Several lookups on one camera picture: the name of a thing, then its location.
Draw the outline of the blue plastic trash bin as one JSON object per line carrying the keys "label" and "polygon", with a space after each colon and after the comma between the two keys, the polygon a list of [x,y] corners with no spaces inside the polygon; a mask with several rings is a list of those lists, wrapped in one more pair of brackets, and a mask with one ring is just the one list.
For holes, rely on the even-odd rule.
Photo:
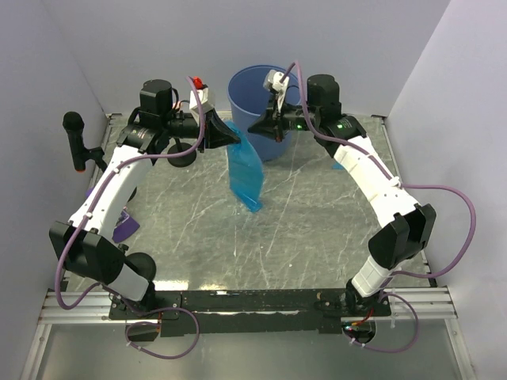
{"label": "blue plastic trash bin", "polygon": [[233,123],[246,135],[263,162],[279,158],[290,147],[292,141],[291,132],[286,134],[282,142],[248,132],[248,128],[268,106],[271,93],[263,84],[271,70],[284,71],[284,68],[273,65],[249,66],[237,72],[227,87]]}

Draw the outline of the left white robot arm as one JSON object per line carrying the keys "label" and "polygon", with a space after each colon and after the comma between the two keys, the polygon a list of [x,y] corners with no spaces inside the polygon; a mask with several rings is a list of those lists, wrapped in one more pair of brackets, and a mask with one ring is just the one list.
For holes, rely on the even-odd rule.
{"label": "left white robot arm", "polygon": [[61,295],[62,272],[69,271],[128,302],[139,318],[155,312],[155,262],[146,253],[125,254],[112,239],[121,212],[157,160],[187,158],[241,141],[218,117],[209,87],[197,77],[188,81],[188,112],[175,104],[177,91],[170,82],[154,79],[143,84],[139,106],[121,131],[100,180],[66,222],[51,226],[49,237],[58,258],[54,290],[62,309],[79,304],[67,304]]}

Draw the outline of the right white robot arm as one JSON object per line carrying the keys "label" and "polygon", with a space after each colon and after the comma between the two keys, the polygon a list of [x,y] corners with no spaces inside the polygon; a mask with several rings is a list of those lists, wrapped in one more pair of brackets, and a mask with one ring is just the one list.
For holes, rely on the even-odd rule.
{"label": "right white robot arm", "polygon": [[394,271],[426,246],[436,212],[402,189],[361,123],[342,112],[334,76],[310,76],[299,105],[286,102],[289,80],[282,72],[270,70],[263,86],[271,96],[265,112],[248,131],[278,143],[289,131],[313,131],[315,141],[354,179],[375,212],[380,229],[369,239],[368,259],[347,282],[342,302],[352,314],[363,315],[375,305]]}

